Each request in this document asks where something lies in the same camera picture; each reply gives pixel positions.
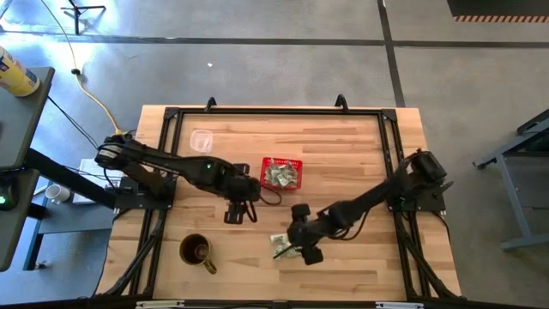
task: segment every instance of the yellow cable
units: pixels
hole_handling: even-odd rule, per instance
[[[72,55],[72,62],[73,62],[73,65],[75,66],[75,69],[78,70],[78,65],[76,64],[76,57],[75,57],[75,51],[72,49],[72,45],[70,44],[70,40],[69,40],[69,36],[67,35],[67,33],[65,32],[65,30],[63,29],[63,26],[61,26],[61,23],[57,20],[57,18],[55,17],[55,15],[53,14],[53,12],[51,12],[50,8],[48,7],[47,4],[45,4],[44,0],[40,0],[42,2],[42,4],[44,4],[45,8],[48,10],[48,12],[50,12],[50,15],[51,17],[53,17],[53,19],[55,20],[55,22],[58,24],[58,26],[61,28],[61,31],[63,31],[63,35],[65,36],[65,39],[67,40],[67,43],[69,43],[69,48],[70,48],[70,54]],[[117,126],[117,122],[114,120],[114,117],[111,115],[111,112],[109,112],[109,109],[106,108],[106,106],[101,103],[101,101],[99,101],[97,98],[95,98],[92,94],[90,94],[85,88],[84,86],[82,85],[81,81],[80,81],[80,78],[78,78],[78,75],[75,75],[75,78],[76,78],[76,82],[78,83],[78,87],[80,87],[80,89],[82,90],[82,92],[84,94],[86,94],[90,99],[94,100],[95,103],[97,103],[99,106],[101,106],[101,108],[103,108],[103,110],[105,111],[106,115],[109,117],[109,119],[111,120],[112,122],[112,126],[114,127],[114,134],[125,134],[127,133],[126,131],[122,131],[118,128]]]

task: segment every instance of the white cup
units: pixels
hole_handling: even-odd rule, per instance
[[[50,185],[45,189],[45,197],[51,199],[55,204],[59,204],[69,199],[70,190],[61,185]]]

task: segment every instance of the red basket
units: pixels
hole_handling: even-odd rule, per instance
[[[290,162],[290,164],[292,164],[293,168],[295,168],[295,170],[298,172],[298,184],[297,185],[290,185],[290,186],[286,186],[286,187],[282,187],[280,185],[267,184],[266,181],[265,181],[265,171],[267,171],[267,167],[269,167],[271,165],[271,159],[273,159],[274,163],[277,164],[277,165],[287,164],[288,162]],[[264,186],[267,186],[267,187],[273,188],[273,189],[297,190],[297,189],[301,188],[301,178],[302,178],[302,176],[303,176],[303,162],[302,161],[291,160],[291,159],[281,159],[281,158],[268,158],[268,157],[263,158],[263,163],[261,165],[261,176],[260,176],[261,177],[260,178],[261,185],[264,185]]]

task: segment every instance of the power cord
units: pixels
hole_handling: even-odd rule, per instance
[[[193,309],[239,309],[239,308],[264,308],[264,309],[271,309],[272,306],[267,304],[257,304],[257,303],[243,303],[239,305],[232,305],[232,306],[224,306],[224,307],[193,307]],[[180,307],[170,307],[170,309],[179,309]]]
[[[343,241],[349,241],[349,240],[353,240],[353,239],[357,238],[357,236],[359,236],[360,232],[362,231],[362,227],[364,227],[364,224],[366,223],[366,217],[368,216],[369,212],[370,212],[370,210],[365,212],[364,216],[362,217],[362,222],[359,225],[359,229],[357,230],[357,232],[353,236],[345,238],[345,236],[349,233],[349,230],[347,230],[345,233],[343,233],[342,236],[339,236],[340,237],[339,239],[343,240]]]
[[[437,211],[432,211],[432,213],[444,224],[444,227],[446,227],[446,233],[448,234],[448,242],[452,243],[452,239],[449,236],[448,223],[446,223],[446,220]]]
[[[118,192],[118,188],[115,187],[115,186],[112,184],[111,179],[110,179],[109,176],[106,174],[106,169],[105,169],[105,168],[103,168],[103,175],[105,176],[105,179],[106,179],[106,181],[109,183],[109,185],[111,186],[111,188],[112,188],[115,192]]]
[[[93,176],[97,179],[106,180],[105,176],[103,176],[103,175],[96,175],[96,174],[88,173],[86,171],[82,171],[82,170],[79,170],[78,168],[74,168],[74,167],[67,167],[67,166],[63,166],[63,167],[68,168],[69,170],[77,172],[77,173],[83,173],[84,175],[87,175],[87,176]],[[123,176],[116,176],[116,177],[111,177],[111,178],[121,179],[122,177]]]
[[[268,191],[273,192],[273,193],[278,197],[278,202],[272,203],[272,202],[266,201],[266,200],[260,195],[260,196],[259,196],[259,199],[261,199],[264,203],[266,203],[267,205],[271,205],[271,206],[277,206],[277,205],[280,205],[280,204],[282,203],[282,195],[281,195],[279,192],[277,192],[277,191],[275,191],[275,190],[273,190],[273,189],[267,187],[266,185],[262,185],[262,188],[263,188],[263,189],[267,189]]]
[[[89,134],[86,132],[86,130],[84,130],[84,128],[81,127],[81,125],[79,125],[76,120],[74,120],[66,111],[63,110],[63,108],[61,108],[49,95],[48,95],[48,100],[51,101],[51,103],[53,103],[53,105],[55,107],[57,107],[57,109],[70,121],[70,123],[72,125],[75,126],[75,128],[82,134],[84,135],[84,137],[86,137],[87,141],[89,143],[92,144],[92,146],[94,146],[94,148],[98,148],[98,144],[97,142],[95,141],[95,139]]]
[[[250,219],[250,221],[256,223],[257,222],[257,214],[256,214],[256,206],[254,206],[254,203],[252,201],[250,201],[250,205],[246,205],[246,203],[244,202],[244,206],[245,206],[245,209],[246,209],[246,214],[248,215],[248,218]]]
[[[44,0],[40,0],[40,1],[42,2],[42,4],[44,4],[44,6],[45,6],[45,8],[48,10],[48,12],[50,12],[51,17],[53,17],[53,19],[55,20],[55,22],[58,24],[59,28],[61,28],[61,31],[63,31],[63,35],[65,36],[65,39],[67,40],[67,43],[69,44],[70,54],[72,55],[73,65],[75,66],[75,68],[72,69],[72,70],[70,71],[70,73],[72,73],[73,75],[75,75],[76,82],[78,83],[78,87],[80,87],[80,89],[82,90],[82,92],[83,92],[84,94],[86,94],[90,99],[92,99],[93,101],[95,101],[95,103],[97,103],[99,106],[101,106],[101,108],[103,108],[103,110],[105,111],[106,115],[109,117],[109,119],[110,119],[111,122],[112,122],[112,126],[114,127],[114,134],[125,134],[125,133],[127,133],[126,131],[120,130],[120,129],[118,128],[117,122],[114,120],[114,117],[111,115],[111,112],[109,111],[109,109],[106,108],[106,106],[105,106],[103,103],[101,103],[101,101],[99,101],[97,98],[95,98],[93,94],[90,94],[90,93],[84,88],[84,86],[82,86],[81,80],[80,80],[80,78],[78,78],[78,76],[81,75],[81,72],[80,72],[80,70],[78,69],[78,65],[76,64],[75,51],[72,49],[72,45],[70,44],[69,36],[68,36],[67,33],[65,32],[65,29],[63,29],[63,26],[61,26],[61,23],[57,20],[57,17],[53,14],[53,12],[51,12],[51,9],[48,7],[48,5],[45,4]]]

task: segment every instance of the black cable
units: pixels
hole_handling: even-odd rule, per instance
[[[109,179],[109,176],[107,176],[107,174],[106,174],[106,169],[105,169],[105,168],[103,168],[103,175],[105,175],[105,179],[106,179],[106,181],[109,182],[109,185],[111,185],[111,188],[112,188],[115,192],[118,192],[118,188],[115,187],[115,186],[112,184],[111,179]]]
[[[87,176],[93,176],[97,179],[101,179],[101,180],[106,180],[105,176],[103,175],[96,175],[96,174],[92,174],[92,173],[88,173],[86,171],[82,171],[82,170],[79,170],[78,168],[74,168],[74,167],[67,167],[67,166],[63,166],[64,168],[68,168],[69,170],[72,170],[74,172],[77,172],[77,173],[83,173],[84,175],[87,175]],[[111,179],[115,178],[115,179],[121,179],[123,176],[111,176]]]
[[[432,211],[432,213],[438,218],[440,219],[440,221],[443,222],[444,226],[446,227],[446,233],[448,234],[448,242],[452,243],[452,239],[450,238],[449,236],[449,227],[448,227],[448,223],[446,223],[446,220],[436,211]]]
[[[254,203],[250,201],[250,207],[244,202],[244,208],[246,209],[246,214],[248,215],[248,218],[250,218],[250,221],[256,223],[257,222],[257,214],[256,214],[256,207],[254,206]]]
[[[86,132],[86,130],[84,130],[84,128],[81,127],[81,125],[79,125],[66,111],[63,110],[63,108],[61,108],[61,106],[59,106],[49,95],[48,95],[48,100],[51,101],[51,103],[53,103],[53,105],[55,107],[57,107],[57,109],[69,120],[69,122],[84,136],[86,137],[87,141],[89,143],[92,144],[92,146],[94,146],[94,148],[98,148],[98,144],[97,142],[94,140],[94,138],[89,135],[89,133]]]
[[[349,240],[353,240],[355,238],[357,238],[357,236],[359,236],[360,234],[360,231],[362,231],[362,227],[364,226],[365,222],[366,222],[366,217],[368,216],[368,213],[370,212],[370,210],[366,211],[364,216],[362,217],[362,222],[360,223],[360,226],[359,226],[359,229],[357,230],[357,232],[349,237],[349,238],[341,238],[341,240],[345,240],[345,241],[349,241]]]
[[[276,255],[274,255],[273,259],[276,259],[277,257],[280,257],[282,254],[288,252],[288,250],[292,249],[293,248],[293,245],[289,245],[287,246],[286,248],[284,248],[284,250],[278,252]]]
[[[266,203],[267,205],[271,205],[271,206],[280,205],[280,204],[282,203],[282,195],[281,195],[279,192],[277,192],[277,191],[275,191],[275,190],[273,190],[273,189],[271,189],[271,188],[269,188],[269,187],[267,187],[267,186],[265,186],[265,185],[262,185],[262,188],[265,188],[265,189],[267,189],[267,190],[273,192],[274,194],[276,194],[276,196],[278,196],[278,202],[276,202],[276,203],[271,203],[271,202],[267,202],[267,201],[261,196],[261,194],[260,194],[260,195],[259,195],[259,199],[261,199],[264,203]]]
[[[193,306],[193,309],[239,309],[239,308],[265,308],[265,309],[271,309],[272,307],[267,304],[257,304],[257,303],[244,303],[240,305],[232,305],[232,306],[225,306],[225,307],[195,307]]]

